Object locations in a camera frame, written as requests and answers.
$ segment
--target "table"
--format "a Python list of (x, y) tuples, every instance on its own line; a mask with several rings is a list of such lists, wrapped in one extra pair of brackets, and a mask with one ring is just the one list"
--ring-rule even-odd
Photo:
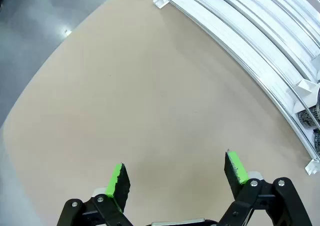
[[(134, 225), (219, 220), (233, 200), (228, 148), (269, 182), (291, 178), (320, 222), (319, 175), (306, 174), (309, 156), (274, 104), (196, 24), (152, 0), (108, 0), (82, 22), (28, 84), (2, 139), (44, 225), (107, 185), (119, 162)], [(257, 212), (258, 222), (271, 221)]]

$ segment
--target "silver bolt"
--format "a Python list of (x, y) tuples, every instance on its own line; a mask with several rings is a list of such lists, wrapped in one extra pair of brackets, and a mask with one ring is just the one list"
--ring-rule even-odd
[(251, 181), (250, 185), (251, 185), (252, 187), (255, 187), (255, 186), (258, 185), (258, 182), (255, 181), (255, 180), (253, 180), (253, 181)]
[(285, 185), (285, 181), (279, 180), (278, 185), (281, 186), (281, 187), (284, 186)]

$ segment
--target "concrete floor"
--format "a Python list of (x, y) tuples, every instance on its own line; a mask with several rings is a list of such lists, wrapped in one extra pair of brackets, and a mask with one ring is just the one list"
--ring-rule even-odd
[(45, 60), (106, 0), (4, 0), (0, 12), (0, 126)]

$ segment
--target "metal rack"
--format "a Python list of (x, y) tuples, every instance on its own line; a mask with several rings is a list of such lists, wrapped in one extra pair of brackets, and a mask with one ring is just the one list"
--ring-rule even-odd
[[(159, 8), (166, 3), (174, 5), (203, 28), (251, 75), (282, 112), (310, 154), (311, 162), (306, 167), (307, 173), (320, 170), (320, 158), (314, 148), (313, 130), (304, 128), (294, 113), (296, 105), (301, 105), (320, 129), (319, 122), (309, 109), (313, 102), (306, 100), (308, 93), (305, 93), (306, 88), (302, 86), (311, 85), (313, 90), (320, 88), (315, 83), (318, 80), (318, 70), (308, 61), (314, 59), (314, 54), (320, 53), (315, 28), (306, 30), (304, 24), (298, 25), (301, 21), (295, 20), (289, 10), (274, 2), (282, 13), (292, 19), (291, 23), (298, 25), (297, 30), (304, 33), (300, 39), (300, 34), (296, 36), (286, 29), (286, 33), (300, 46), (293, 51), (283, 36), (276, 33), (273, 25), (251, 10), (245, 0), (154, 0), (154, 3)], [(278, 27), (285, 25), (281, 18), (277, 18), (272, 12), (268, 12), (268, 17), (272, 18)], [(254, 34), (254, 38), (246, 33), (246, 28)]]

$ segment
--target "green object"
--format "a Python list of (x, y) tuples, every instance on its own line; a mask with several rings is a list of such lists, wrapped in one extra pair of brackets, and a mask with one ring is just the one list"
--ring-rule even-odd
[(115, 185), (118, 182), (118, 176), (120, 175), (121, 172), (121, 168), (122, 168), (122, 163), (119, 163), (115, 166), (115, 169), (113, 171), (112, 177), (110, 179), (110, 182), (107, 186), (107, 189), (105, 191), (105, 194), (108, 197), (114, 197), (115, 194)]
[(241, 163), (236, 152), (227, 152), (228, 157), (232, 163), (234, 172), (240, 184), (245, 184), (249, 180), (249, 176), (246, 172), (245, 167)]

